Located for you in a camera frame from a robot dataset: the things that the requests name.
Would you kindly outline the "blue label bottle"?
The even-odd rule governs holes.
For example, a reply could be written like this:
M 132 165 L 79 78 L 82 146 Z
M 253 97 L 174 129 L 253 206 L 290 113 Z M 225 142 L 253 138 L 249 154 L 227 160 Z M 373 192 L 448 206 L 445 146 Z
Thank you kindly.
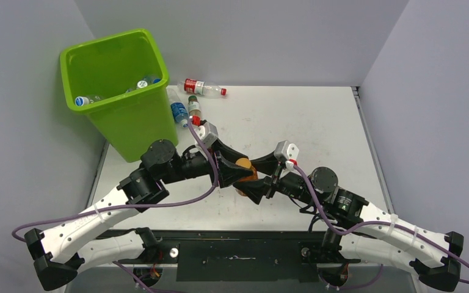
M 188 127 L 188 112 L 181 102 L 178 94 L 173 89 L 167 89 L 167 96 L 170 103 L 170 110 L 176 124 L 182 128 Z

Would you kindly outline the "pepsi bottle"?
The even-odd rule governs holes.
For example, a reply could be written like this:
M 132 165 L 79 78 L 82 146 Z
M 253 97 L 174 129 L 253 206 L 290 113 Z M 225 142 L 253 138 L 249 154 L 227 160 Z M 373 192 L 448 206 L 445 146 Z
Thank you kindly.
M 156 84 L 158 83 L 161 78 L 159 76 L 156 76 L 156 75 L 146 75 L 143 77 L 143 80 L 148 84 L 148 85 L 152 85 L 152 84 Z

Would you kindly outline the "clear crushed bottle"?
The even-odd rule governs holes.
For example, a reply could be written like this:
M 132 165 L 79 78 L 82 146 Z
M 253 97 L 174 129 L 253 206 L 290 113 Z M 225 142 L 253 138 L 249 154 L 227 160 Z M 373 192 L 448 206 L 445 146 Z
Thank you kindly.
M 99 101 L 104 100 L 102 96 L 99 95 L 86 95 L 86 96 L 77 96 L 75 98 L 75 105 L 76 106 L 86 106 L 89 104 L 97 103 Z

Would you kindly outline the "large orange tea bottle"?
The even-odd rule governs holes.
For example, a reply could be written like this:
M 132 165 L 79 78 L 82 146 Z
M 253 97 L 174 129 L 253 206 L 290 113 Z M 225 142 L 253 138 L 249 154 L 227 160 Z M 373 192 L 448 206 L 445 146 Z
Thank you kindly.
M 140 80 L 136 84 L 136 89 L 143 89 L 145 87 L 148 87 L 150 84 L 146 80 Z

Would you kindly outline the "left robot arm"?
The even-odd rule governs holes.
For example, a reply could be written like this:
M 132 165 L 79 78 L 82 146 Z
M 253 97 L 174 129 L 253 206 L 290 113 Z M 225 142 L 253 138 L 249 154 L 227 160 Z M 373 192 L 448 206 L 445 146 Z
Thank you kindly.
M 226 160 L 220 151 L 211 156 L 211 160 L 201 153 L 180 156 L 172 142 L 157 140 L 142 155 L 139 168 L 78 218 L 62 220 L 60 225 L 44 231 L 28 231 L 24 239 L 42 288 L 58 289 L 85 269 L 107 262 L 136 258 L 152 262 L 158 246 L 148 228 L 136 228 L 108 239 L 97 237 L 160 204 L 169 196 L 165 184 L 208 175 L 213 184 L 223 188 L 253 173 L 250 168 Z

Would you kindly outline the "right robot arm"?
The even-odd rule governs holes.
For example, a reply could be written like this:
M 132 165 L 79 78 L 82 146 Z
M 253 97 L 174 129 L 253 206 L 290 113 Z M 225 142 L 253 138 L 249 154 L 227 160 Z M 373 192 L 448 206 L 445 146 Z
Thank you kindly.
M 340 187 L 330 168 L 318 167 L 306 175 L 293 154 L 243 157 L 236 165 L 243 177 L 235 188 L 254 203 L 280 193 L 305 203 L 327 225 L 321 244 L 326 260 L 359 259 L 393 266 L 443 292 L 452 292 L 459 284 L 463 235 L 436 233 L 401 220 Z

